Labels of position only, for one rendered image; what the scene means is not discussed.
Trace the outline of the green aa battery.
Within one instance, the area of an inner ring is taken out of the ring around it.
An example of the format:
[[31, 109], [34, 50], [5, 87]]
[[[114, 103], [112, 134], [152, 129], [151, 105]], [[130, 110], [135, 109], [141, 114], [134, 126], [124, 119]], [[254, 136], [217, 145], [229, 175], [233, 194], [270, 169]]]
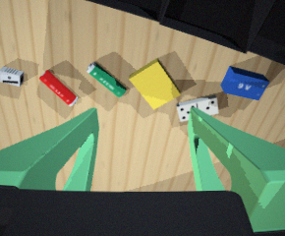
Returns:
[[112, 91], [116, 96], [121, 97], [126, 92], [126, 88], [97, 63], [92, 62], [89, 64], [86, 71], [106, 88]]

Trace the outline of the red battery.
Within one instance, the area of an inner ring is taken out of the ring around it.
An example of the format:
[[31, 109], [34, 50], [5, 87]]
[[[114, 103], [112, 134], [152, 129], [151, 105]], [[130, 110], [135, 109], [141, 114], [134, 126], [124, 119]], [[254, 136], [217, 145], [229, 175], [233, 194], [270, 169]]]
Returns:
[[69, 106], [72, 106], [77, 102], [78, 98], [48, 70], [46, 70], [39, 79]]

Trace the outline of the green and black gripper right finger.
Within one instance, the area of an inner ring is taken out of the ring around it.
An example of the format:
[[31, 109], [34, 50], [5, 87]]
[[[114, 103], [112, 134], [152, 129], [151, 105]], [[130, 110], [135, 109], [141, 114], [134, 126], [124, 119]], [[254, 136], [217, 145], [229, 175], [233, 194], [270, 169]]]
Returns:
[[197, 191], [225, 191], [208, 148], [229, 171], [254, 232], [285, 230], [285, 148], [191, 107], [188, 133]]

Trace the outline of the yellow block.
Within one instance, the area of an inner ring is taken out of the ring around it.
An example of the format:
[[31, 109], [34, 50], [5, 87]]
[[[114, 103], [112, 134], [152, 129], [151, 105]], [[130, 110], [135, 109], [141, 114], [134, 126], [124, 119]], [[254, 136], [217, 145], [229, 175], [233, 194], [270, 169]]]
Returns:
[[157, 58], [131, 74], [129, 80], [153, 109], [181, 95]]

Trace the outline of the blue battery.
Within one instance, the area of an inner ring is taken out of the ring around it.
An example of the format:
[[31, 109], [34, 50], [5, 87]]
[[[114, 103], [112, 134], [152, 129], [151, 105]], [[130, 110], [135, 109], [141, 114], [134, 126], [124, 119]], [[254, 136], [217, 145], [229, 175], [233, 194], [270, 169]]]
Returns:
[[262, 74], [229, 66], [221, 87], [224, 93], [259, 100], [268, 84]]

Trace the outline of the white domino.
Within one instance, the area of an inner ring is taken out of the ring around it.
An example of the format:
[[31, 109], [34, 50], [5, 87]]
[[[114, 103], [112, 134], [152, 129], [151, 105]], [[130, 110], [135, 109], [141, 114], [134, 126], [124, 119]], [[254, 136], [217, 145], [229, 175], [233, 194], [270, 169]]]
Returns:
[[176, 103], [176, 106], [180, 122], [189, 120], [191, 107], [196, 107], [209, 115], [218, 114], [216, 95], [211, 95], [185, 102]]

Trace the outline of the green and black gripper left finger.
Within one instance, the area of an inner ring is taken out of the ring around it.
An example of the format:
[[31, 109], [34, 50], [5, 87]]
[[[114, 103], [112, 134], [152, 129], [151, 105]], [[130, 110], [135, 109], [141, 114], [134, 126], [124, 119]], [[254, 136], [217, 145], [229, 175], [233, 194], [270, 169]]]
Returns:
[[80, 148], [62, 191], [90, 191], [98, 135], [97, 109], [92, 107], [62, 125], [0, 149], [0, 185], [56, 190], [58, 172]]

